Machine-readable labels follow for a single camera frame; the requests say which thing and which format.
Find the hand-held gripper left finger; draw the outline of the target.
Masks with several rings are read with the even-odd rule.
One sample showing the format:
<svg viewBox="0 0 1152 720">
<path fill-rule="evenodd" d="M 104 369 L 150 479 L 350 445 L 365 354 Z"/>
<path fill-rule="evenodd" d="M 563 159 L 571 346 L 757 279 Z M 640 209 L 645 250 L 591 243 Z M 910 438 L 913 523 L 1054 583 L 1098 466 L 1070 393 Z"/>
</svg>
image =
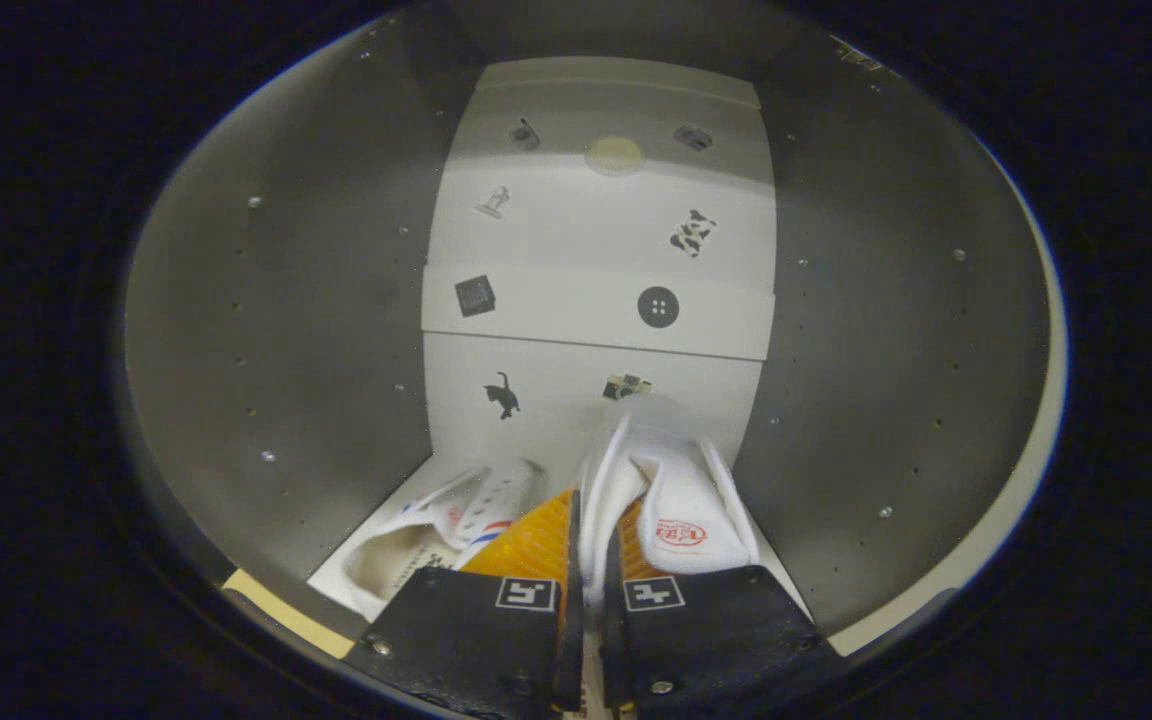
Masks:
<svg viewBox="0 0 1152 720">
<path fill-rule="evenodd" d="M 567 488 L 460 570 L 417 570 L 347 653 L 349 669 L 456 717 L 559 717 L 579 710 L 582 611 Z"/>
</svg>

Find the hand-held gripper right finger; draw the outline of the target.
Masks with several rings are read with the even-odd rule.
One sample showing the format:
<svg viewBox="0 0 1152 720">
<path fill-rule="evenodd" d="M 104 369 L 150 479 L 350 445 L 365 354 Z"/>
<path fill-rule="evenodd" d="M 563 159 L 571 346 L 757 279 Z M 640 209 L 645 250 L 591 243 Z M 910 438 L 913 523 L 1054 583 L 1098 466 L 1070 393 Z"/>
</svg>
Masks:
<svg viewBox="0 0 1152 720">
<path fill-rule="evenodd" d="M 617 717 L 758 717 L 828 685 L 842 659 L 761 564 L 649 564 L 643 505 L 614 525 L 602 583 L 602 703 Z"/>
</svg>

